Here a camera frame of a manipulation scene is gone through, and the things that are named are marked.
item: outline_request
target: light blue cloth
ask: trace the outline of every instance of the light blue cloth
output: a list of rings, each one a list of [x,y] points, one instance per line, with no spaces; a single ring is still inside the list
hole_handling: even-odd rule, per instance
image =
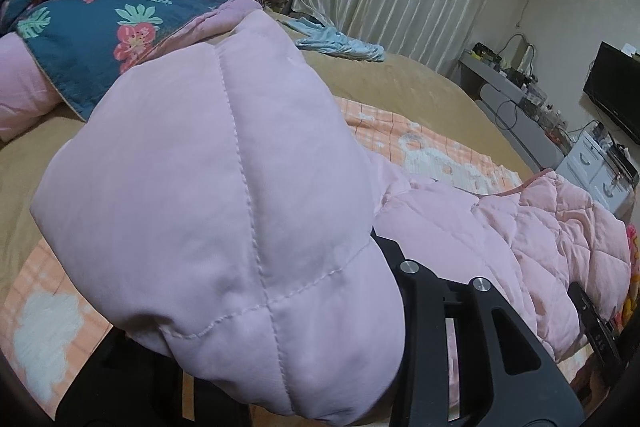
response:
[[[306,35],[298,39],[296,46],[300,50],[320,52],[325,55],[354,60],[385,60],[385,49],[377,44],[367,44],[358,39],[351,39],[333,26],[324,27],[306,19],[292,19],[282,22],[289,28]]]

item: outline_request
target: pink puffer jacket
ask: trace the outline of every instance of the pink puffer jacket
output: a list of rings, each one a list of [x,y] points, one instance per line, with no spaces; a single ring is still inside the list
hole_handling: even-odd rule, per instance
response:
[[[556,359],[580,337],[568,284],[609,318],[630,273],[623,224],[552,173],[479,198],[365,152],[262,12],[121,76],[31,211],[115,326],[239,401],[336,425],[402,358],[372,227],[440,277],[492,280]]]

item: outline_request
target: metal screw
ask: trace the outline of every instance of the metal screw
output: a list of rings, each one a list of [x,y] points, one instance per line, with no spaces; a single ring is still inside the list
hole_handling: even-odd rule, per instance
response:
[[[420,269],[420,267],[417,263],[414,263],[414,261],[404,261],[400,265],[400,269],[404,273],[416,273]]]
[[[491,289],[491,283],[484,277],[474,279],[474,288],[480,292],[488,292]]]

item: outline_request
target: tan bedsheet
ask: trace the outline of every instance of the tan bedsheet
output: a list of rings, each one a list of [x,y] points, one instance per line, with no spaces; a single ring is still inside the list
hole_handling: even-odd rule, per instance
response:
[[[292,37],[299,36],[287,31]],[[393,54],[381,64],[316,52],[304,55],[335,96],[402,114],[491,156],[523,180],[531,176],[476,104],[458,86],[418,62]],[[50,159],[81,127],[71,110],[59,107],[39,126],[0,149],[0,302],[41,238],[29,213],[33,193]]]
[[[82,127],[60,105],[45,120],[0,149],[0,302],[42,238],[29,205],[53,155]]]

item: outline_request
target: white drawer unit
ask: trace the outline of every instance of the white drawer unit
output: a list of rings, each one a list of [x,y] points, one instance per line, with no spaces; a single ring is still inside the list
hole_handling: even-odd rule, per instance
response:
[[[556,172],[578,187],[612,214],[620,218],[634,201],[634,189],[606,152],[583,133]]]

